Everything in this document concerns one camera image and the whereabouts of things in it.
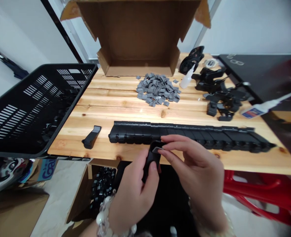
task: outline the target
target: wood grain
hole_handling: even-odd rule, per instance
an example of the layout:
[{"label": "wood grain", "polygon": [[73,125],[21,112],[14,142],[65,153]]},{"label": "wood grain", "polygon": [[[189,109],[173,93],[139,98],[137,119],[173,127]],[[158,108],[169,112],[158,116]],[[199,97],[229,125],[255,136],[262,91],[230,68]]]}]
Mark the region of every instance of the wood grain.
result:
[{"label": "wood grain", "polygon": [[[180,60],[187,55],[182,53]],[[211,55],[205,54],[202,62],[209,58],[212,58]],[[202,68],[203,64],[200,63],[196,72],[200,72]],[[183,75],[176,70],[170,80],[180,81],[182,77]],[[195,89],[195,80],[192,80],[186,89],[180,88],[182,93],[178,103],[171,102],[169,107],[157,105],[153,108],[136,97],[135,89],[138,83],[139,80],[135,77],[106,77],[99,69],[52,143],[48,153],[133,161],[140,150],[148,149],[149,145],[110,143],[108,134],[115,120],[254,127],[258,134],[271,143],[277,144],[278,147],[273,148],[268,153],[259,154],[246,151],[210,151],[221,159],[227,170],[291,174],[291,155],[262,118],[247,120],[237,113],[231,122],[220,122],[217,120],[219,114],[216,117],[208,116],[206,114],[208,102],[203,98],[205,92]],[[234,86],[229,78],[226,80],[226,86]],[[243,102],[242,108],[248,106],[250,106],[248,102]],[[101,126],[102,130],[96,139],[94,148],[88,150],[84,148],[81,140],[93,130],[94,125]],[[175,153],[183,159],[180,152],[175,151]],[[167,164],[168,162],[162,157],[161,163]]]},{"label": "wood grain", "polygon": [[272,113],[287,122],[291,122],[291,111],[272,111]]}]

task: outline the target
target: tiled floor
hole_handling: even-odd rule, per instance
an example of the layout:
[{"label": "tiled floor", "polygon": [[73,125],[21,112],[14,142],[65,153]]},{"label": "tiled floor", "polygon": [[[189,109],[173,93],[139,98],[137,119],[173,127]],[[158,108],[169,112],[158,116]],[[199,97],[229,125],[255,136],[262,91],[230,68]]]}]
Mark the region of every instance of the tiled floor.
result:
[{"label": "tiled floor", "polygon": [[[31,237],[61,236],[72,223],[65,220],[77,191],[86,162],[59,161],[51,180],[44,185],[50,194]],[[291,227],[257,217],[234,198],[224,195],[222,204],[232,220],[237,237],[291,236]]]}]

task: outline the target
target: fingernail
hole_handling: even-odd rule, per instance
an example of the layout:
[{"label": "fingernail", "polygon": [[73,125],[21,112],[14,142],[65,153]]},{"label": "fingernail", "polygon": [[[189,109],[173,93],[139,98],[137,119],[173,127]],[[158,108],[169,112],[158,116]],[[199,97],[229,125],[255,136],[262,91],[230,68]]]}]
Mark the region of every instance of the fingernail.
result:
[{"label": "fingernail", "polygon": [[151,168],[152,170],[157,170],[157,167],[156,167],[156,163],[155,163],[155,161],[153,161],[153,162],[150,164],[150,168]]},{"label": "fingernail", "polygon": [[165,151],[163,149],[159,149],[158,150],[158,153],[160,153],[161,155],[164,155],[165,154]]}]

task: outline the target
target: red plastic stool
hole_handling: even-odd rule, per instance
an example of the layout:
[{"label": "red plastic stool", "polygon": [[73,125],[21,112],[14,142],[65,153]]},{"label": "red plastic stool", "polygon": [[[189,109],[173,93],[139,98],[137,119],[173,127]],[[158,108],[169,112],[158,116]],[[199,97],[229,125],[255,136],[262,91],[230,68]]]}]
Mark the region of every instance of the red plastic stool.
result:
[{"label": "red plastic stool", "polygon": [[[280,174],[257,173],[264,184],[242,183],[233,179],[234,171],[225,171],[223,192],[235,197],[255,214],[291,225],[291,180]],[[264,211],[245,197],[279,207],[279,213]]]}]

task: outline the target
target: open cardboard box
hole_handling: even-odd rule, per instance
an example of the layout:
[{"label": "open cardboard box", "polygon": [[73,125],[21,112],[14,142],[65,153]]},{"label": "open cardboard box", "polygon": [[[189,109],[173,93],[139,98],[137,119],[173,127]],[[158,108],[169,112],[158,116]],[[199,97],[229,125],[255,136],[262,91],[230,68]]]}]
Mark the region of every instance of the open cardboard box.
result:
[{"label": "open cardboard box", "polygon": [[207,0],[73,0],[61,21],[82,17],[101,49],[98,60],[106,76],[153,72],[172,76],[193,19],[210,28]]},{"label": "open cardboard box", "polygon": [[117,168],[120,161],[117,160],[103,160],[93,159],[89,162],[83,173],[82,179],[79,183],[77,192],[75,194],[73,203],[66,218],[66,223],[69,223],[73,218],[77,217],[87,206],[91,203],[91,188],[102,166]]}]

